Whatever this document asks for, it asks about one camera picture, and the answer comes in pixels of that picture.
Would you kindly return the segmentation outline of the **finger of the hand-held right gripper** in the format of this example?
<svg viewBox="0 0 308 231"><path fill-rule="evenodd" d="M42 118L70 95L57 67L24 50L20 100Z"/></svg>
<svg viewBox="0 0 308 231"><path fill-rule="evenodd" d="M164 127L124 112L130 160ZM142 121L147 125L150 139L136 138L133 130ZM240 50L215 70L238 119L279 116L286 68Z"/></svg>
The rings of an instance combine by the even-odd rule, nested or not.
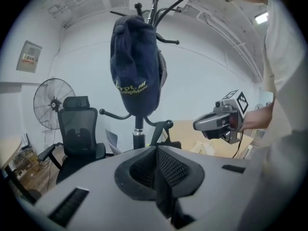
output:
<svg viewBox="0 0 308 231"><path fill-rule="evenodd" d="M203 135L209 139L226 139L226 129L221 128L221 129L216 129L216 130L208 130L208 131L204 131Z"/></svg>
<svg viewBox="0 0 308 231"><path fill-rule="evenodd" d="M212 131L221 129L230 124L230 113L211 112L197 118L193 128L197 131Z"/></svg>

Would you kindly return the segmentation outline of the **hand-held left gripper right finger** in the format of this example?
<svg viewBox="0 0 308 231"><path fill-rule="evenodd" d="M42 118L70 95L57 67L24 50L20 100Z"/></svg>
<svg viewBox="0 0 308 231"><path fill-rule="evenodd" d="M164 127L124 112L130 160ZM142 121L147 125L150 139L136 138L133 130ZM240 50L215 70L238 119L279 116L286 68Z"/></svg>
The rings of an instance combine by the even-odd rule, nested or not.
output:
<svg viewBox="0 0 308 231"><path fill-rule="evenodd" d="M261 158L231 159L157 147L157 206L172 223L192 223L237 190Z"/></svg>

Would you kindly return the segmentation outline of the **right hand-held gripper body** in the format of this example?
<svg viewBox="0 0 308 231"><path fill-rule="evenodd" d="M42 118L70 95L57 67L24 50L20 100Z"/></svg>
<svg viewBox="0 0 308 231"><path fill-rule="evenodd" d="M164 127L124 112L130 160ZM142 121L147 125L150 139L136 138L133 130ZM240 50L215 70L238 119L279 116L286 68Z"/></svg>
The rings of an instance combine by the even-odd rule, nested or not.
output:
<svg viewBox="0 0 308 231"><path fill-rule="evenodd" d="M237 136L243 126L248 106L248 101L241 90L230 91L215 103L214 112L218 115L219 138L229 144L241 141Z"/></svg>

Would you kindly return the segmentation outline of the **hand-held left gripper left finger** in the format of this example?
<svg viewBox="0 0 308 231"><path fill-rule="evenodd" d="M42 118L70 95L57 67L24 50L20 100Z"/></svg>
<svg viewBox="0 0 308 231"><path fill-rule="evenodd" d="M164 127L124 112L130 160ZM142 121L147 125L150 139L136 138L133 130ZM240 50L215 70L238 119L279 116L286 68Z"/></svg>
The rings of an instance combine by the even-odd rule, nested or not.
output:
<svg viewBox="0 0 308 231"><path fill-rule="evenodd" d="M81 188L89 193L69 221L68 231L173 231L155 202L133 200L116 185L116 168L143 152L133 150L86 165L40 198L34 205L37 214L48 218L65 197Z"/></svg>

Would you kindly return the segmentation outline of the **black stand with round base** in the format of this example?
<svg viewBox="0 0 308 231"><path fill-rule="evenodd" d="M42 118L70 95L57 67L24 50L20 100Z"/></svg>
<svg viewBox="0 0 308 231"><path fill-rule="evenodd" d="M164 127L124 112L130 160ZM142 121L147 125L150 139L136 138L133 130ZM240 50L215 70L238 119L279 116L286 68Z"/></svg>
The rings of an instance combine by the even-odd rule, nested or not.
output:
<svg viewBox="0 0 308 231"><path fill-rule="evenodd" d="M177 6L183 2L184 0L177 0L176 2L174 2L172 5L170 5L167 8L162 8L159 9L158 8L158 3L159 0L153 0L152 2L152 6L151 9L149 10L148 16L145 18L144 17L144 11L142 10L142 4L137 2L135 3L134 7L137 11L137 15L141 16L145 23L150 24L154 30L156 31L156 42L160 41L162 43L166 43L166 44L175 44L178 45L180 42L178 40L167 40L165 38L163 38L162 36L160 36L157 32L157 26L159 25L159 23L161 22L161 20L166 16L166 14L170 11L178 11L179 13L182 12L182 10L178 10ZM120 18L123 16L128 16L127 14L120 14ZM118 120L126 120L129 117L133 116L131 114L128 113L128 115L126 116L118 116L115 114L112 114L104 109L100 109L99 113L101 115L105 115L105 116L109 116L111 118L114 119L118 119ZM156 126L155 123L152 123L149 121L148 116L145 117L135 117L135 128L133 131L133 148L134 149L139 149L145 146L145 134L143 132L143 124L144 122L146 122L147 124L151 125L151 126Z"/></svg>

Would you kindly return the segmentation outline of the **person's right forearm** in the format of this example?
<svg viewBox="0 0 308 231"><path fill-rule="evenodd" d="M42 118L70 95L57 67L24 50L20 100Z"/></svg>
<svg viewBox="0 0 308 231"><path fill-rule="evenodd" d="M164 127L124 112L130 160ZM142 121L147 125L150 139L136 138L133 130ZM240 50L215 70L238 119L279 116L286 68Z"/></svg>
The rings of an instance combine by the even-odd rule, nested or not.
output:
<svg viewBox="0 0 308 231"><path fill-rule="evenodd" d="M248 112L241 129L266 129L272 120L273 107L274 102L261 109Z"/></svg>

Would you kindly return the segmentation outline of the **wooden table with white legs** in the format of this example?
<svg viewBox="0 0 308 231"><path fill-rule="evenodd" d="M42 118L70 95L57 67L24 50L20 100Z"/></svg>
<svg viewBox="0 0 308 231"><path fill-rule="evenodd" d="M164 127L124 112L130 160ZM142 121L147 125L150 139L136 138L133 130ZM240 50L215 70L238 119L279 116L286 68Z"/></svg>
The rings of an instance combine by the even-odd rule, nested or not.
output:
<svg viewBox="0 0 308 231"><path fill-rule="evenodd" d="M216 150L214 156L216 157L242 159L246 158L253 148L253 138L246 135L243 135L241 143L228 144L223 139L209 140L205 138L201 132L193 129L192 121L174 121L173 123L173 127L169 130L170 139L180 141L181 148L188 152L197 141L213 142Z"/></svg>

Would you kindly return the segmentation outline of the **grey chair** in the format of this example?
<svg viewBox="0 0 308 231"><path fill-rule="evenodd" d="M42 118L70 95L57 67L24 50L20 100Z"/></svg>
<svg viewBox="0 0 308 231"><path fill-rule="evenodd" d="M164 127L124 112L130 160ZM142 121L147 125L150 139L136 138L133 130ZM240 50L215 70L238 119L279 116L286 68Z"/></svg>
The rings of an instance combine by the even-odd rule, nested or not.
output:
<svg viewBox="0 0 308 231"><path fill-rule="evenodd" d="M106 137L107 137L109 147L111 148L113 154L114 155L121 154L122 151L119 150L117 147L118 136L107 129L105 130L105 132L106 132Z"/></svg>

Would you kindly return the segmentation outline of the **grey hat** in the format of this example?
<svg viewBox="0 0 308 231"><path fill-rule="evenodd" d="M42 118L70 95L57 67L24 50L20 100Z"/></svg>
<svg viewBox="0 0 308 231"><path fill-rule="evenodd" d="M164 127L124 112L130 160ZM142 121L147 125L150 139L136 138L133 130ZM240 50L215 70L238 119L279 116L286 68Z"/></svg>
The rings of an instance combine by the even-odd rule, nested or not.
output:
<svg viewBox="0 0 308 231"><path fill-rule="evenodd" d="M160 89L162 89L167 79L167 64L162 52L159 49L157 51L157 54L159 63L159 84L160 84Z"/></svg>

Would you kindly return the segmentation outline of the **person's white t-shirt torso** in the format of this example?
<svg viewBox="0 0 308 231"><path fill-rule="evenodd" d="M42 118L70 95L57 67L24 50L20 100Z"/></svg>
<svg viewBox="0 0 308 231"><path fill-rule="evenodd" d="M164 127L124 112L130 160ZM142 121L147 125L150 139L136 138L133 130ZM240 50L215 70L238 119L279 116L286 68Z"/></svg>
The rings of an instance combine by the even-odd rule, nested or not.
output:
<svg viewBox="0 0 308 231"><path fill-rule="evenodd" d="M304 202L297 197L308 174L308 44L281 0L268 0L264 87L274 95L267 146L253 197L239 231L263 231Z"/></svg>

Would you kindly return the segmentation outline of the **black mesh office chair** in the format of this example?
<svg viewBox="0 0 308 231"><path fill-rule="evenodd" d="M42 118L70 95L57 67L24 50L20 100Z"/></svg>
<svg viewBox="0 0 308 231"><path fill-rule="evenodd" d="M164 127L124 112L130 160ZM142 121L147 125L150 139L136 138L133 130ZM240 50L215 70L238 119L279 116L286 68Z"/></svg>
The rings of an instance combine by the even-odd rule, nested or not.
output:
<svg viewBox="0 0 308 231"><path fill-rule="evenodd" d="M98 111L90 107L87 96L67 97L57 117L63 141L54 143L38 156L41 161L49 158L59 169L56 184L82 167L114 155L106 152L104 143L96 142ZM66 156L61 165L52 154L53 150L60 145Z"/></svg>

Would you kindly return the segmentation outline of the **ceiling light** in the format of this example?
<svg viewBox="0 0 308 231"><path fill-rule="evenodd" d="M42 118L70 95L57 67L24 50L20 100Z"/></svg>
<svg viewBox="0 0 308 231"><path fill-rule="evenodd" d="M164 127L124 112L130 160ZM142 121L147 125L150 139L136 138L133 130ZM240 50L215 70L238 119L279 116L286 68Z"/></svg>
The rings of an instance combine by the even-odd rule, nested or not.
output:
<svg viewBox="0 0 308 231"><path fill-rule="evenodd" d="M262 13L255 16L255 21L258 25L266 22L267 20L268 20L268 12L267 11L262 12Z"/></svg>

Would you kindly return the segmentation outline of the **navy blue cap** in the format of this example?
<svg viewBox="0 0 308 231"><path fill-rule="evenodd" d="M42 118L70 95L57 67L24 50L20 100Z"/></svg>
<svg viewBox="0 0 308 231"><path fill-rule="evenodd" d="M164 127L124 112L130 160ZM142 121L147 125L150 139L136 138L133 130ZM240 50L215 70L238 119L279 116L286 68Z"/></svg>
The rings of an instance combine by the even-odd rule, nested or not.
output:
<svg viewBox="0 0 308 231"><path fill-rule="evenodd" d="M160 96L156 31L138 15L116 20L110 42L110 70L129 114L149 116Z"/></svg>

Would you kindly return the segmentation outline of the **black standing fan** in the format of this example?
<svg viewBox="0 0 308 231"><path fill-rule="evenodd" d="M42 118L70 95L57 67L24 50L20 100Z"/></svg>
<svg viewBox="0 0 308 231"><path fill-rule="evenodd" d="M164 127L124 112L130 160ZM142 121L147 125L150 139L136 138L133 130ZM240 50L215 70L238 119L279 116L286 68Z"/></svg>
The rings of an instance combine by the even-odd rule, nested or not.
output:
<svg viewBox="0 0 308 231"><path fill-rule="evenodd" d="M57 113L63 109L64 100L74 96L74 90L64 80L50 78L44 81L33 98L33 109L38 122L47 129L57 130Z"/></svg>

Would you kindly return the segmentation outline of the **grey wall electrical panel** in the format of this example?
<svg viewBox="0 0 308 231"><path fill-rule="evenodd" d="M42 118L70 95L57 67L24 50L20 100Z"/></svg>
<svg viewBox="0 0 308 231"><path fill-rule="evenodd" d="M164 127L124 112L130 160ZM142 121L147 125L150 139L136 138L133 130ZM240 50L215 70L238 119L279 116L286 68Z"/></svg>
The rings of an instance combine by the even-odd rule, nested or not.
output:
<svg viewBox="0 0 308 231"><path fill-rule="evenodd" d="M26 40L21 50L16 70L35 73L41 50L41 46Z"/></svg>

